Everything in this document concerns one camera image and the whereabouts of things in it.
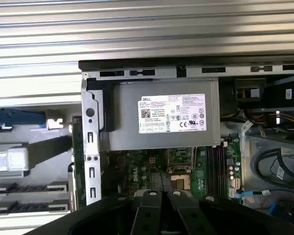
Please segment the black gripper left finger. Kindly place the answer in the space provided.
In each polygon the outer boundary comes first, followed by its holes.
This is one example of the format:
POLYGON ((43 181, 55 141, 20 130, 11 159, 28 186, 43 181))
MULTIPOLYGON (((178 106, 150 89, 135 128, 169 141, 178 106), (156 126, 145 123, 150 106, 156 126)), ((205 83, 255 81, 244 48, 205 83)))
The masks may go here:
POLYGON ((142 190, 129 199, 107 196, 50 223, 28 235, 158 235, 162 192, 142 190))

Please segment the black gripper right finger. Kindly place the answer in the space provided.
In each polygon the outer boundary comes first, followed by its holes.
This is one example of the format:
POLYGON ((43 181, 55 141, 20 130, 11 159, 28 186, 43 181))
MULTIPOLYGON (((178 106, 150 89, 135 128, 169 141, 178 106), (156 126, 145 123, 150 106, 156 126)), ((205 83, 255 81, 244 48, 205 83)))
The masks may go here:
POLYGON ((183 191, 168 194, 188 235, 294 235, 294 225, 223 199, 195 201, 183 191))

